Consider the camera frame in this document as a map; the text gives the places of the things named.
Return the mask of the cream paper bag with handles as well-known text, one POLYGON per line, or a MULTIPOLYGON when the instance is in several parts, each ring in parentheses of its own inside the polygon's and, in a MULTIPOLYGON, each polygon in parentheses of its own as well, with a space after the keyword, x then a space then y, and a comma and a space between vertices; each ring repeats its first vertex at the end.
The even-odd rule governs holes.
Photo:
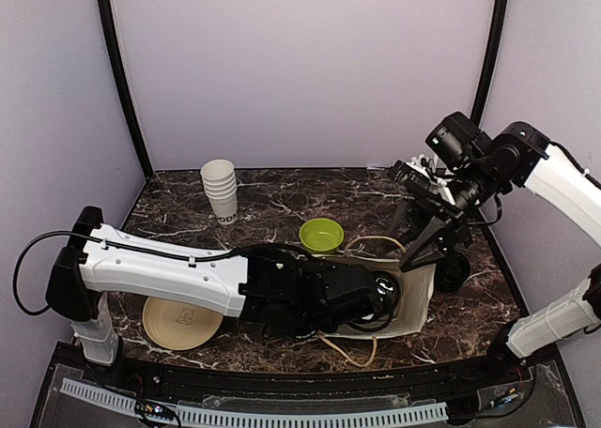
POLYGON ((392 276, 392 283, 400 286, 396 291, 398 300, 393 304, 392 320, 387 327, 377 332, 363 333, 343 326, 334 333, 319 332, 316 337, 329 348, 339 353, 345 365, 356 368, 368 368, 374 362, 378 347, 383 340, 395 339, 410 334, 419 333, 425 325, 428 306, 434 291, 434 272, 436 267, 428 265, 402 272, 399 267, 400 260, 389 257, 367 257, 361 250, 354 248, 357 243, 365 244, 369 241, 380 241, 400 251, 407 252, 407 248, 400 241, 387 236, 362 236, 350 240, 340 254, 330 254, 328 257, 344 265, 365 265, 371 271, 386 272, 392 276), (352 358, 347 351, 335 343, 338 339, 358 340, 371 342, 371 353, 368 359, 359 362, 352 358))

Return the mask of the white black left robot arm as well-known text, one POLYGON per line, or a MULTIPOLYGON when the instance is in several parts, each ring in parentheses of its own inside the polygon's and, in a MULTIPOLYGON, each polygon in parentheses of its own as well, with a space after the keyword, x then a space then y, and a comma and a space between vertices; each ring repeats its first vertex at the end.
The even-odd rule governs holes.
POLYGON ((96 206, 84 207, 66 236, 50 273, 46 309, 70 321, 85 358, 113 387, 129 383, 132 367, 117 354, 111 292, 197 306, 296 337, 342 326, 381 331, 400 299, 388 272, 283 243, 217 251, 136 237, 107 224, 96 206))

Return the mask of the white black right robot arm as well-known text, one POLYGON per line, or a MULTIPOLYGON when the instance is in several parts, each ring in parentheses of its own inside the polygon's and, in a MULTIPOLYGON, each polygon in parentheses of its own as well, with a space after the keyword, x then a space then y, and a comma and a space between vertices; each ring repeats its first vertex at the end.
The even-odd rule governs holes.
MULTIPOLYGON (((563 144, 584 166, 600 177, 600 113, 486 113, 482 127, 501 132, 513 121, 525 120, 563 144)), ((560 211, 525 190, 503 199, 505 214, 494 234, 517 278, 529 309, 535 312, 571 290, 600 263, 600 248, 560 211)))

